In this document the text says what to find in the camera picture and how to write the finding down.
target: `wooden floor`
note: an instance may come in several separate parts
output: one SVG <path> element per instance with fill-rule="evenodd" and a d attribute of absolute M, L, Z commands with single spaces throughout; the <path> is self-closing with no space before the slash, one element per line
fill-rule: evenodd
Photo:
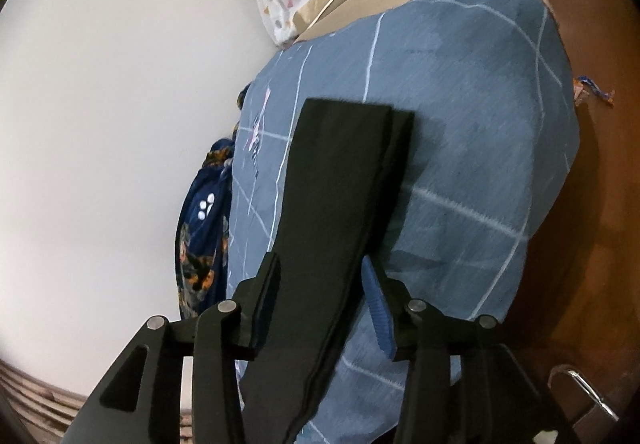
<path fill-rule="evenodd" d="M 578 110 L 580 150 L 507 326 L 541 377 L 574 364 L 622 412 L 640 384 L 640 13 L 631 0 L 549 1 L 574 75 L 615 89 L 615 106 Z M 588 402 L 570 397 L 577 416 Z"/>

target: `blue checkered cloth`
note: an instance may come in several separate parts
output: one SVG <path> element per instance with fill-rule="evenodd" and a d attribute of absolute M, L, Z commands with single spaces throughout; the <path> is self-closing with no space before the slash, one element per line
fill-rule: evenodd
<path fill-rule="evenodd" d="M 280 52 L 242 109 L 228 295 L 273 245 L 305 99 L 328 97 L 415 111 L 381 255 L 387 273 L 446 315 L 503 319 L 527 241 L 578 148 L 572 88 L 541 0 L 411 0 Z M 398 422 L 406 371 L 378 348 L 363 304 L 328 392 L 296 442 L 372 442 Z M 459 374 L 453 360 L 452 380 Z"/>

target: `folded black cloth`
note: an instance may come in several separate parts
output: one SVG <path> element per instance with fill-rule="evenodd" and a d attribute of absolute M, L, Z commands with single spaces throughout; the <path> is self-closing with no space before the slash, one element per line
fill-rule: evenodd
<path fill-rule="evenodd" d="M 413 118 L 305 101 L 272 249 L 280 288 L 265 345 L 240 382 L 249 444 L 292 443 L 318 409 L 360 305 L 360 262 L 397 201 Z"/>

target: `white paw print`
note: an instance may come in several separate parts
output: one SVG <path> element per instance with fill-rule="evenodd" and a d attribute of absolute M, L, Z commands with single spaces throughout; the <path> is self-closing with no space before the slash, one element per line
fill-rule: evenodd
<path fill-rule="evenodd" d="M 215 199 L 216 196 L 213 193 L 209 193 L 207 200 L 200 201 L 200 211 L 198 211 L 198 218 L 200 220 L 204 220 L 209 216 L 209 212 L 211 211 L 211 207 Z"/>

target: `white table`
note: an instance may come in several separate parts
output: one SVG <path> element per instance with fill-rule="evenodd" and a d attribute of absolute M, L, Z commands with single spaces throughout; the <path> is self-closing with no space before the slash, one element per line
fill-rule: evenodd
<path fill-rule="evenodd" d="M 7 2 L 0 358 L 87 395 L 149 316 L 179 318 L 182 200 L 275 51 L 255 0 Z"/>

